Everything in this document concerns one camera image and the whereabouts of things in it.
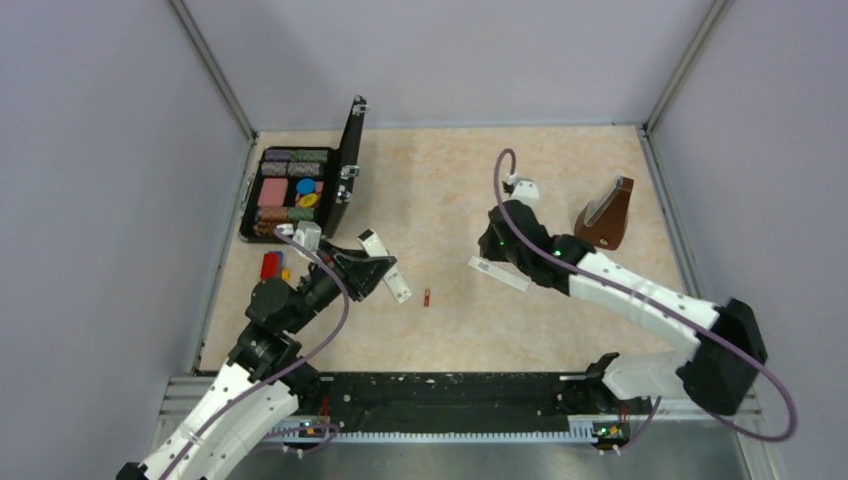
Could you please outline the white black remote control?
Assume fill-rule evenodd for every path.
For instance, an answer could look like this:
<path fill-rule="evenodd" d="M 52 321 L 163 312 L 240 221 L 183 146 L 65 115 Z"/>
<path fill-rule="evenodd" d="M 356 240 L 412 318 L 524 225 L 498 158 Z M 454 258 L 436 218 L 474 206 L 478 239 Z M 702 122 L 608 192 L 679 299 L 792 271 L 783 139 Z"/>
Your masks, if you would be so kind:
<path fill-rule="evenodd" d="M 397 259 L 390 254 L 378 234 L 373 229 L 366 229 L 357 240 L 369 258 L 381 262 L 381 280 L 393 298 L 399 304 L 409 300 L 412 291 L 397 266 Z"/>

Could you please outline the white remote battery cover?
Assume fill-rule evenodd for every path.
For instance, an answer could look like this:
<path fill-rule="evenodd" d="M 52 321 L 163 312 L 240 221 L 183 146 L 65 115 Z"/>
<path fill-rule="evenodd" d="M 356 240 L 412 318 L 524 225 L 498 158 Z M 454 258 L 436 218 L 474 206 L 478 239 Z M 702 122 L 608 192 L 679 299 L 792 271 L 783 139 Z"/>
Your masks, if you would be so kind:
<path fill-rule="evenodd" d="M 526 292 L 529 288 L 530 282 L 525 277 L 508 272 L 483 258 L 471 256 L 468 266 L 518 291 Z"/>

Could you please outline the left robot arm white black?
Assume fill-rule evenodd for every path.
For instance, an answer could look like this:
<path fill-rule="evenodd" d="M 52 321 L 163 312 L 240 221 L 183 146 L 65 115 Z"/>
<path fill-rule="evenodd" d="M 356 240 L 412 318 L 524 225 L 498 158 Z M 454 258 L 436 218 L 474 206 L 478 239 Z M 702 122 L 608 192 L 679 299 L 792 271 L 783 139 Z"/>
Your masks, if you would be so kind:
<path fill-rule="evenodd" d="M 276 276 L 255 285 L 245 311 L 248 324 L 204 396 L 155 451 L 125 464 L 118 478 L 225 479 L 274 426 L 317 407 L 321 388 L 308 362 L 341 329 L 306 354 L 294 334 L 336 299 L 347 316 L 397 259 L 326 241 L 306 256 L 308 272 L 298 284 Z"/>

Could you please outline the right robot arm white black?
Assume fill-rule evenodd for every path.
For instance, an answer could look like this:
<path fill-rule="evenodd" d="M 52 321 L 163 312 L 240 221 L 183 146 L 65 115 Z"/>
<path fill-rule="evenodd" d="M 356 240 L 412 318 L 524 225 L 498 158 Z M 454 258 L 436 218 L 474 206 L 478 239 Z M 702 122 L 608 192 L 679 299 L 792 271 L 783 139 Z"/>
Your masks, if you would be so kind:
<path fill-rule="evenodd" d="M 671 352 L 614 358 L 586 385 L 589 404 L 612 412 L 638 396 L 687 396 L 721 416 L 738 412 L 759 371 L 727 349 L 760 363 L 768 354 L 751 306 L 736 298 L 719 305 L 675 292 L 613 262 L 569 234 L 551 235 L 531 207 L 508 200 L 488 213 L 480 255 L 508 262 L 530 281 L 604 307 L 662 337 Z"/>

